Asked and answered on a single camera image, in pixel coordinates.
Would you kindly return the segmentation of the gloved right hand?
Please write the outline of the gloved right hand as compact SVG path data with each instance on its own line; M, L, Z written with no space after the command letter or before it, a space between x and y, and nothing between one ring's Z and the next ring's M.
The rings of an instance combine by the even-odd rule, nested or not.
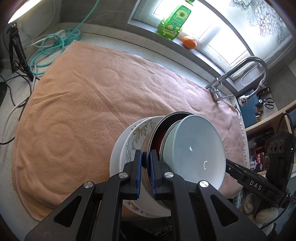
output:
M260 208L262 200L257 197L254 193L248 194L241 204L240 211L246 215L246 217L252 221L258 228L269 235L273 230L274 223L269 226L262 228L266 224L273 221L278 217L278 209L275 207Z

